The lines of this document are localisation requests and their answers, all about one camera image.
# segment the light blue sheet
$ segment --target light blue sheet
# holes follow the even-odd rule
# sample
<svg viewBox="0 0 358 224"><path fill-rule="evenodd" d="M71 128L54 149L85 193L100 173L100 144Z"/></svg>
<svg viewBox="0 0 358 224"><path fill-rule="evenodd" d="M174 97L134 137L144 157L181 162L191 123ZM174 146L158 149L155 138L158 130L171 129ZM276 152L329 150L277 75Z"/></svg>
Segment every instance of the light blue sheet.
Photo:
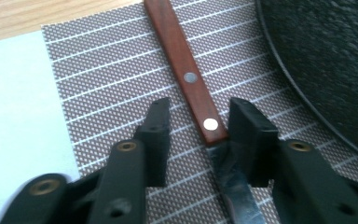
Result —
<svg viewBox="0 0 358 224"><path fill-rule="evenodd" d="M42 33L0 41L0 215L19 187L79 173Z"/></svg>

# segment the black pan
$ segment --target black pan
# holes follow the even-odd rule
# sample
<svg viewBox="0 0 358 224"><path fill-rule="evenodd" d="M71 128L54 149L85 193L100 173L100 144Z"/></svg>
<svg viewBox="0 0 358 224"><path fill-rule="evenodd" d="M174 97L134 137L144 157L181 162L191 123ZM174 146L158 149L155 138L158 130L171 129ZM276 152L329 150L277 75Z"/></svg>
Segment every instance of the black pan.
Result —
<svg viewBox="0 0 358 224"><path fill-rule="evenodd" d="M358 1L256 0L284 74L310 110L358 152Z"/></svg>

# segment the knife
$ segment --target knife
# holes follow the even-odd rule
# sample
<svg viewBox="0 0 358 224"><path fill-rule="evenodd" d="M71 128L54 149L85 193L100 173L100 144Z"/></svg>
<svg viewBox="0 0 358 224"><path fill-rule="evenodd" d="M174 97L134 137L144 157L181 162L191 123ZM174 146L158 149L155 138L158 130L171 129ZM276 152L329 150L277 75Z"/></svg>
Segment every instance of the knife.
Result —
<svg viewBox="0 0 358 224"><path fill-rule="evenodd" d="M214 176L234 223L265 223L236 163L228 131L202 79L169 0L145 0L145 9L211 159Z"/></svg>

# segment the wooden handle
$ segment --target wooden handle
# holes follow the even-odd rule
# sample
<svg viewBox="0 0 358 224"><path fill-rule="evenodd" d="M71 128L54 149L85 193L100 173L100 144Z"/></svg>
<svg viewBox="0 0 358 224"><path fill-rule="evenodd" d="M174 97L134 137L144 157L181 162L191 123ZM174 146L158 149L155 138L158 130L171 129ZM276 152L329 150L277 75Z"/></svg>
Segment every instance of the wooden handle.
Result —
<svg viewBox="0 0 358 224"><path fill-rule="evenodd" d="M227 130L205 86L170 1L145 0L145 8L205 145L211 146L226 140Z"/></svg>

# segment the woven mat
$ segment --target woven mat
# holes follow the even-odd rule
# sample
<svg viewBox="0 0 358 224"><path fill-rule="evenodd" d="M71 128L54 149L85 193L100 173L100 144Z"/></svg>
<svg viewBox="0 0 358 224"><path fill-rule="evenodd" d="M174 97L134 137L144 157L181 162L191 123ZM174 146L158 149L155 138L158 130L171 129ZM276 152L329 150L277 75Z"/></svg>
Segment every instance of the woven mat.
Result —
<svg viewBox="0 0 358 224"><path fill-rule="evenodd" d="M280 138L315 145L341 175L358 181L358 156L315 120L269 53L249 0L172 0L213 100L227 123L232 96L253 102ZM149 104L171 97L168 187L147 189L148 223L228 223L205 148L142 4L43 26L79 172L105 165L131 138ZM270 189L253 189L268 223L279 222Z"/></svg>

